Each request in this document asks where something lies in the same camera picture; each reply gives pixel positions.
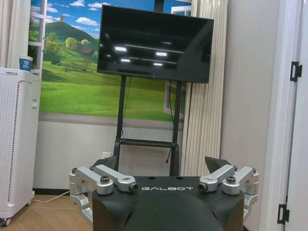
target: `door hinge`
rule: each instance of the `door hinge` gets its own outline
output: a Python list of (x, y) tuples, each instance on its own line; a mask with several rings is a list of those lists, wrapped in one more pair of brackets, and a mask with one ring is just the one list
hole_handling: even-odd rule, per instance
[(287, 209), (287, 205), (279, 205), (278, 206), (278, 219), (277, 224), (285, 225), (285, 222), (289, 222), (290, 211)]
[(299, 62), (291, 63), (290, 81), (297, 82), (299, 77), (302, 77), (303, 65), (299, 65)]

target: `white wall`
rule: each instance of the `white wall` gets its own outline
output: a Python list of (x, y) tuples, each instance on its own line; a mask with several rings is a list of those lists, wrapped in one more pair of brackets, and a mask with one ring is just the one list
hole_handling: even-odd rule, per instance
[[(90, 167), (102, 152), (113, 153), (115, 126), (39, 121), (34, 188), (69, 189), (73, 167)], [(172, 131), (124, 128), (123, 138), (171, 141)], [(168, 176), (169, 149), (121, 146), (119, 171), (135, 176)]]
[(259, 201), (245, 225), (259, 230), (279, 0), (228, 5), (221, 153), (261, 174)]

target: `white cable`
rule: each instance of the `white cable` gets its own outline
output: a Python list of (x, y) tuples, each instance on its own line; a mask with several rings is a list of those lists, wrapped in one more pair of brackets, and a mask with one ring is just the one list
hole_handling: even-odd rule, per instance
[(61, 195), (58, 195), (58, 196), (56, 196), (56, 197), (54, 197), (54, 198), (52, 198), (52, 199), (50, 199), (50, 200), (48, 200), (48, 201), (38, 201), (38, 200), (32, 200), (32, 201), (40, 202), (40, 203), (48, 203), (48, 202), (50, 202), (50, 201), (53, 201), (53, 200), (57, 199), (57, 198), (60, 197), (60, 196), (63, 196), (63, 195), (65, 195), (65, 194), (68, 194), (68, 193), (69, 193), (69, 191), (67, 191), (67, 192), (65, 192), (65, 193), (63, 193), (63, 194), (61, 194)]

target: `air purifier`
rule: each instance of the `air purifier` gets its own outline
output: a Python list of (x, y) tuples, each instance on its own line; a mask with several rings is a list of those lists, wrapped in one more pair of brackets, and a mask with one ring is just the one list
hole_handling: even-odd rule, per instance
[(40, 78), (0, 68), (0, 225), (34, 197)]

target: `black tv screen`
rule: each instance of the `black tv screen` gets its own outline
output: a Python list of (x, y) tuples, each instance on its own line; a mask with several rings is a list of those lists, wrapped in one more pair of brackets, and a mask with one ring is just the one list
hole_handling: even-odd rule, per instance
[(208, 83), (214, 20), (103, 6), (97, 71)]

